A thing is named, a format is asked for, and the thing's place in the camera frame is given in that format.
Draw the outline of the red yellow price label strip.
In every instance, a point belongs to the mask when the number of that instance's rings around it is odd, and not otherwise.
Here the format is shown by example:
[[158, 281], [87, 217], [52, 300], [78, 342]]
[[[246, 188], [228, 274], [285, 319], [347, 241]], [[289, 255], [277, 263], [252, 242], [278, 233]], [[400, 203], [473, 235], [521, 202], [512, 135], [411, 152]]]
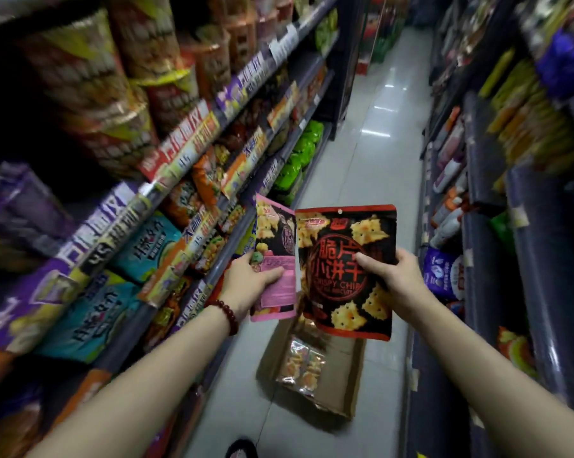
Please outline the red yellow price label strip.
[[201, 99], [183, 120], [143, 158], [138, 168], [148, 182], [165, 184], [169, 176], [182, 177], [196, 164], [221, 131], [213, 107]]

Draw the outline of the grey store shelf unit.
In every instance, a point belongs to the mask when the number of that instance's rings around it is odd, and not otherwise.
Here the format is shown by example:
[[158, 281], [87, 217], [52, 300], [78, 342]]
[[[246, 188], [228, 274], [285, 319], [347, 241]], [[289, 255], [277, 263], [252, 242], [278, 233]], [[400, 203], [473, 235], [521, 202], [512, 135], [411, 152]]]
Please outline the grey store shelf unit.
[[[22, 11], [23, 3], [0, 0], [0, 8], [8, 13], [11, 8]], [[26, 163], [78, 225], [115, 185], [149, 182], [139, 169], [138, 178], [115, 179], [81, 151], [56, 119], [54, 104], [16, 45], [31, 33], [87, 15], [99, 3], [60, 0], [60, 8], [53, 13], [44, 0], [35, 3], [43, 6], [40, 14], [0, 27], [0, 163]], [[230, 119], [215, 101], [209, 104], [221, 128], [210, 145], [220, 143], [231, 152], [216, 207], [202, 207], [189, 226], [180, 229], [180, 239], [155, 273], [145, 284], [137, 284], [142, 304], [107, 348], [90, 364], [34, 354], [43, 339], [27, 354], [0, 352], [0, 457], [23, 456], [37, 439], [117, 375], [125, 362], [152, 350], [204, 307], [252, 224], [255, 195], [271, 191], [335, 75], [326, 67], [326, 59], [344, 36], [338, 14], [345, 13], [346, 1], [289, 3], [296, 8], [291, 23], [297, 33], [263, 48], [267, 74], [254, 81], [254, 94]], [[155, 211], [164, 214], [163, 201], [188, 172], [182, 177], [169, 176], [165, 184], [151, 182], [150, 206], [140, 222], [116, 244], [75, 300], [98, 274], [114, 272], [108, 267], [112, 258], [150, 215]], [[0, 270], [0, 300], [10, 286], [34, 271], [13, 274]]]

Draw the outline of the person's right forearm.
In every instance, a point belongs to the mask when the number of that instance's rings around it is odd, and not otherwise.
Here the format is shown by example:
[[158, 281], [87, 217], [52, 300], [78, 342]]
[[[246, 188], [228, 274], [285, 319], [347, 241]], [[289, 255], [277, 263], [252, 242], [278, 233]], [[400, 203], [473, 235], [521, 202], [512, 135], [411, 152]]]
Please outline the person's right forearm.
[[574, 458], [574, 410], [515, 368], [432, 294], [397, 299], [411, 324], [511, 458]]

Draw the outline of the dark blue store shelf unit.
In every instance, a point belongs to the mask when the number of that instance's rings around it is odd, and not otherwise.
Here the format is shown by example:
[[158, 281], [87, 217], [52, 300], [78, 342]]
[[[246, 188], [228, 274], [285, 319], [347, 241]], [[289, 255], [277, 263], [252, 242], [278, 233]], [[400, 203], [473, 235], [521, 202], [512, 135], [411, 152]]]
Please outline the dark blue store shelf unit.
[[[461, 106], [467, 194], [459, 233], [438, 250], [463, 255], [465, 297], [440, 301], [496, 350], [499, 326], [526, 336], [532, 380], [574, 410], [574, 177], [519, 164], [497, 191], [498, 145], [484, 133], [493, 112], [477, 95], [506, 48], [518, 45], [536, 66], [558, 29], [574, 35], [574, 0], [412, 0], [416, 25], [423, 8], [432, 10], [433, 104], [420, 154], [420, 270], [430, 248], [430, 144]], [[550, 100], [574, 119], [574, 96]]]

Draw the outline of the person's left hand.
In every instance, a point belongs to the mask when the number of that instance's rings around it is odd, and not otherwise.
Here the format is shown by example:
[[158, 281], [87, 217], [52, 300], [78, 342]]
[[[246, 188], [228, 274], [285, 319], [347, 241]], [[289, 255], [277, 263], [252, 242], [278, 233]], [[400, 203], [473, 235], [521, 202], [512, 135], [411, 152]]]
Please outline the person's left hand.
[[231, 262], [224, 273], [223, 287], [217, 298], [232, 311], [238, 323], [247, 316], [266, 289], [252, 286], [252, 273], [255, 271], [251, 266], [252, 256], [253, 251]]

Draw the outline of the orange green snack packet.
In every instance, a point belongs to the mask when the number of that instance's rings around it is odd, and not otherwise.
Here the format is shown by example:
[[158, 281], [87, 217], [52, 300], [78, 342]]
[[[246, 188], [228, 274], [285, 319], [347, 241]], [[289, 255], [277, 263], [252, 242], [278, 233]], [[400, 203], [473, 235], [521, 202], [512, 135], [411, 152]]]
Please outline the orange green snack packet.
[[499, 326], [496, 341], [498, 351], [509, 359], [514, 367], [530, 378], [535, 380], [538, 378], [535, 360], [526, 336]]

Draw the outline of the purple snack packets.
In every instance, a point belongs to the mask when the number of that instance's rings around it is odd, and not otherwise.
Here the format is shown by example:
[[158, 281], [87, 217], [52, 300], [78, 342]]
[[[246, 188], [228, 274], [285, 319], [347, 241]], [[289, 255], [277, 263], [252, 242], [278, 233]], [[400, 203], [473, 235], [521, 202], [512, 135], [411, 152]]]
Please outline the purple snack packets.
[[76, 230], [75, 219], [26, 163], [0, 163], [0, 270], [34, 271]]

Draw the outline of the row of green snack packets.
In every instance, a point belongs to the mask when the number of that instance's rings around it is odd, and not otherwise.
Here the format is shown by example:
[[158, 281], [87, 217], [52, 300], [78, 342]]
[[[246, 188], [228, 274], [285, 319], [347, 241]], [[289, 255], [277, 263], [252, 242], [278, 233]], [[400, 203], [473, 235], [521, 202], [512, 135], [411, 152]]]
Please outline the row of green snack packets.
[[303, 185], [306, 170], [317, 153], [324, 135], [324, 123], [312, 120], [296, 143], [270, 192], [270, 198], [291, 206]]

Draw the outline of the clear wrapped cracker packs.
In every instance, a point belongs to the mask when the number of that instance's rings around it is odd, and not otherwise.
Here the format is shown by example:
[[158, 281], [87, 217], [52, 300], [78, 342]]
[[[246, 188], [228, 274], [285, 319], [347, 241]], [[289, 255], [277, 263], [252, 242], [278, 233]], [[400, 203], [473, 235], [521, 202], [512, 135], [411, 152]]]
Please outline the clear wrapped cracker packs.
[[314, 398], [326, 364], [325, 353], [291, 336], [275, 381], [293, 392]]

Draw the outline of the white blue bag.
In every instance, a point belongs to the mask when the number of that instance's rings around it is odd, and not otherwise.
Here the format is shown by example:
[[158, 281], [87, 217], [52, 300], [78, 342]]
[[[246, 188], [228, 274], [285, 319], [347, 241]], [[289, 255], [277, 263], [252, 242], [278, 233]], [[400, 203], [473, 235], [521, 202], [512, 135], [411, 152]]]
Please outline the white blue bag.
[[439, 300], [461, 301], [465, 297], [463, 255], [450, 254], [430, 247], [422, 268], [425, 285]]

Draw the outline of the person's left forearm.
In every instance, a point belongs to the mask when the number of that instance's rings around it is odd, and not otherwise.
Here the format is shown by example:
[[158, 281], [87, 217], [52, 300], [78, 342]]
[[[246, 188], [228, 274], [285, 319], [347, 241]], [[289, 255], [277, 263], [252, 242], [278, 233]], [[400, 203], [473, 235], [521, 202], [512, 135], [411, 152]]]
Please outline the person's left forearm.
[[140, 458], [238, 322], [215, 302], [114, 378], [25, 458]]

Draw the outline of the brown cardboard box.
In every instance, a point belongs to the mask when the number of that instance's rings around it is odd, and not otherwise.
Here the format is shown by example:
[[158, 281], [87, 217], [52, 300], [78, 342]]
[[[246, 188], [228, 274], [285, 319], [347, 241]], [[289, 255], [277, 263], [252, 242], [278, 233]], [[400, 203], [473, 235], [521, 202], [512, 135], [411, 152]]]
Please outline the brown cardboard box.
[[[293, 392], [275, 381], [291, 336], [325, 353], [326, 364], [314, 398]], [[260, 359], [256, 380], [264, 395], [280, 407], [322, 429], [336, 429], [354, 419], [363, 372], [364, 339], [331, 336], [302, 315], [278, 321]]]

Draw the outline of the row of instant noodle cups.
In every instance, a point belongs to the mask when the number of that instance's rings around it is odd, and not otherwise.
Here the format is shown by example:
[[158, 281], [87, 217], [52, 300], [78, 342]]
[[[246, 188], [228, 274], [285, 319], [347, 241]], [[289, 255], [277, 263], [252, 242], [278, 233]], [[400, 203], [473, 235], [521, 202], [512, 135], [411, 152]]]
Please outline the row of instant noodle cups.
[[171, 0], [106, 0], [16, 45], [81, 151], [115, 179], [138, 168], [195, 108], [227, 119], [266, 75], [263, 48], [296, 34], [278, 0], [182, 0], [203, 20], [177, 30]]

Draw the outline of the red display stand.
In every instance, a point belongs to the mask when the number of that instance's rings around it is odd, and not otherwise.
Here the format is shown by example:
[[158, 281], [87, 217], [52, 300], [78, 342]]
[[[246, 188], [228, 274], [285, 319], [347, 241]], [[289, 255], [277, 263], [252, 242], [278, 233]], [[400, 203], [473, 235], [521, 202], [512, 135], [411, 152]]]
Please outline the red display stand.
[[372, 62], [378, 32], [381, 30], [387, 0], [364, 0], [364, 16], [355, 74], [366, 76]]

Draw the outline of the blue plastic bag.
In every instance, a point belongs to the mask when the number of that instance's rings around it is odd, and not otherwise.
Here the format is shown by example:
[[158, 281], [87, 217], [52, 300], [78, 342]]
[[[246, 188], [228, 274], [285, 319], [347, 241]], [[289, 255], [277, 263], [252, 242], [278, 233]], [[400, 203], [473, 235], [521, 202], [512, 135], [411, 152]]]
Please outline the blue plastic bag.
[[558, 29], [535, 68], [552, 99], [574, 96], [574, 35]]

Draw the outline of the stack of yellow packets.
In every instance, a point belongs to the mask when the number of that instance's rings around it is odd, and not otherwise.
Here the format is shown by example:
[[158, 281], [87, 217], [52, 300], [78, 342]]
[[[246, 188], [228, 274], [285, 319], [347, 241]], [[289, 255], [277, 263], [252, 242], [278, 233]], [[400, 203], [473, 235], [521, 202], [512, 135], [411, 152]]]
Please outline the stack of yellow packets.
[[493, 112], [484, 133], [498, 145], [497, 191], [519, 164], [574, 177], [574, 119], [551, 102], [534, 62], [518, 45], [499, 55], [477, 94]]

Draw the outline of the black red cracker packet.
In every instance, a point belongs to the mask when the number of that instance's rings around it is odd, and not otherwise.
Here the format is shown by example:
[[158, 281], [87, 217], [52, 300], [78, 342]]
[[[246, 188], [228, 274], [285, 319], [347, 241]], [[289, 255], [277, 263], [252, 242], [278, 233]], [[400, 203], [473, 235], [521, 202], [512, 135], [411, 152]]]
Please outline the black red cracker packet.
[[331, 336], [389, 341], [386, 284], [356, 254], [396, 264], [396, 207], [314, 207], [295, 216], [304, 316]]

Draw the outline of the teal snack packet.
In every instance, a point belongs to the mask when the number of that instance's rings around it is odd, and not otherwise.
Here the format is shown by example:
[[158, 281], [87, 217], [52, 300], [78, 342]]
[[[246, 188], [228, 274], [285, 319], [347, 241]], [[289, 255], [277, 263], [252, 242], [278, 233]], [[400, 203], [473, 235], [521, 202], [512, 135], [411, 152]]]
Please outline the teal snack packet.
[[47, 332], [34, 354], [90, 364], [138, 310], [140, 286], [105, 270]]
[[171, 252], [181, 233], [164, 214], [155, 211], [112, 258], [108, 267], [130, 282], [143, 285]]

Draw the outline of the pink snack packet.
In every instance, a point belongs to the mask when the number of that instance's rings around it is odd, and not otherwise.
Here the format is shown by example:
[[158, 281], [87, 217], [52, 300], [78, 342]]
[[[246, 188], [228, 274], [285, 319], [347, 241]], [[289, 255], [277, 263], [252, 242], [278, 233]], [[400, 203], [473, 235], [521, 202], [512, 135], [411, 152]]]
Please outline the pink snack packet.
[[252, 322], [282, 320], [296, 315], [295, 213], [260, 194], [255, 196], [256, 238], [251, 265], [254, 271], [282, 267], [283, 275], [269, 285], [250, 311]]

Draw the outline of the row of white orange bottles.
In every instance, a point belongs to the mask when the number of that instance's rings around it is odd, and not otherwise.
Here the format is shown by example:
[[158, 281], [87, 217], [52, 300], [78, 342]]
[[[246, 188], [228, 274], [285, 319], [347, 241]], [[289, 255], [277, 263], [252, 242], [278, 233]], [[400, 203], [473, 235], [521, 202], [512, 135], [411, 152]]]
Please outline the row of white orange bottles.
[[428, 245], [442, 248], [460, 231], [467, 194], [465, 112], [454, 106], [430, 144]]

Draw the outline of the person's right hand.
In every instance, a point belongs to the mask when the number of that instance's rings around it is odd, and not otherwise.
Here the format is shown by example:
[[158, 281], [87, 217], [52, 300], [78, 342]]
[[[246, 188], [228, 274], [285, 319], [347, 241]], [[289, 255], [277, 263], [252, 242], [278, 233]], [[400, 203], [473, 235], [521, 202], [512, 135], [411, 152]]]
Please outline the person's right hand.
[[391, 264], [391, 284], [386, 284], [392, 296], [391, 308], [401, 319], [416, 326], [438, 301], [425, 285], [415, 255], [397, 247], [396, 261]]

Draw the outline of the person's black shoe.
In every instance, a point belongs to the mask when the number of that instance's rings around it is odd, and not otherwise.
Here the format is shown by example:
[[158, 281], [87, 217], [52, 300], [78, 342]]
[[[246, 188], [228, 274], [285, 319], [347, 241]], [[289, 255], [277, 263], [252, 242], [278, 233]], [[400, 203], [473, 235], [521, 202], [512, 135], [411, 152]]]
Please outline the person's black shoe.
[[251, 439], [237, 439], [228, 447], [224, 458], [259, 458], [259, 455]]

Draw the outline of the orange snack packets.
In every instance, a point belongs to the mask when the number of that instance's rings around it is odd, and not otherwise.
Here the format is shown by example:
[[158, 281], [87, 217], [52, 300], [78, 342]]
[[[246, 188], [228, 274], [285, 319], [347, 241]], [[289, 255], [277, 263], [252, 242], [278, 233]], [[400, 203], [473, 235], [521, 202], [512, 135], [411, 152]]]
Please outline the orange snack packets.
[[172, 223], [183, 230], [202, 207], [216, 207], [221, 194], [225, 165], [230, 150], [216, 143], [210, 145], [188, 174], [176, 184], [163, 201], [161, 210]]

